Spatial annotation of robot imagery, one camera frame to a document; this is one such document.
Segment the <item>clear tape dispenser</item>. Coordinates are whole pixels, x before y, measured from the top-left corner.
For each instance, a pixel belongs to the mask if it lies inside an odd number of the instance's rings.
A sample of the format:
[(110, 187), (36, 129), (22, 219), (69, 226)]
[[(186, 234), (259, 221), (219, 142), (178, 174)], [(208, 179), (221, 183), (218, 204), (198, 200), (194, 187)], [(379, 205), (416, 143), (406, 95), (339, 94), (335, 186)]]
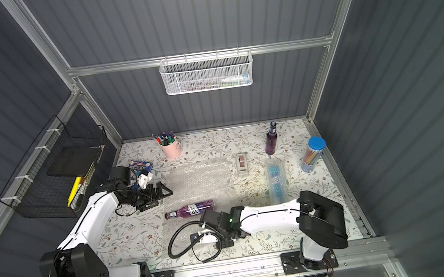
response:
[(237, 173), (239, 176), (248, 176), (249, 175), (246, 153), (238, 153), (236, 155), (236, 166), (237, 166)]

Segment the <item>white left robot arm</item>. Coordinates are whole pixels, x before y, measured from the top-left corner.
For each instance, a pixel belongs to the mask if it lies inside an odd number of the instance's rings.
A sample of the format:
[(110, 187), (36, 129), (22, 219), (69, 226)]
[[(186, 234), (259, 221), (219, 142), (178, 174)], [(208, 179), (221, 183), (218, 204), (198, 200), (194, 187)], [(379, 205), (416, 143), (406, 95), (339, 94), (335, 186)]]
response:
[(108, 267), (98, 256), (97, 245), (110, 216), (124, 204), (144, 212), (173, 194), (153, 173), (137, 174), (129, 167), (111, 170), (108, 181), (89, 197), (87, 207), (58, 248), (45, 253), (39, 263), (42, 277), (153, 277), (145, 263)]

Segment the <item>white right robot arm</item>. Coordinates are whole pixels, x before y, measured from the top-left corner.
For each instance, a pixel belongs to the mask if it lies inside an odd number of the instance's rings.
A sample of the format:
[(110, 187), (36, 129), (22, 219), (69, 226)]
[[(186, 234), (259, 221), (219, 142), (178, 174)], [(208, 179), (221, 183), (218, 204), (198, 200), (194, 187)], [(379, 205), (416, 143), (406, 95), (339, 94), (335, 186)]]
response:
[(238, 239), (261, 231), (298, 230), (300, 248), (282, 263), (292, 274), (331, 269), (339, 263), (335, 249), (348, 247), (344, 208), (341, 204), (312, 191), (302, 191), (296, 200), (266, 207), (233, 207), (228, 213), (206, 211), (200, 219), (201, 230), (190, 235), (192, 244), (215, 244), (215, 248), (232, 247)]

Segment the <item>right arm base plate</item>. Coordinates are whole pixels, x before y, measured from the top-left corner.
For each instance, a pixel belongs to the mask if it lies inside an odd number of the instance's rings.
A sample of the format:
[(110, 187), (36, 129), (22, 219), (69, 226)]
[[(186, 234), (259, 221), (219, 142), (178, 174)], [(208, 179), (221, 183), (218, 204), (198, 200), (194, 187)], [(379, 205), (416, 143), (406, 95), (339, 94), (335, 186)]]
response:
[(286, 252), (280, 255), (281, 264), (285, 275), (294, 275), (304, 272), (320, 271), (339, 266), (338, 260), (333, 250), (327, 250), (321, 260), (315, 261), (305, 259), (301, 250)]

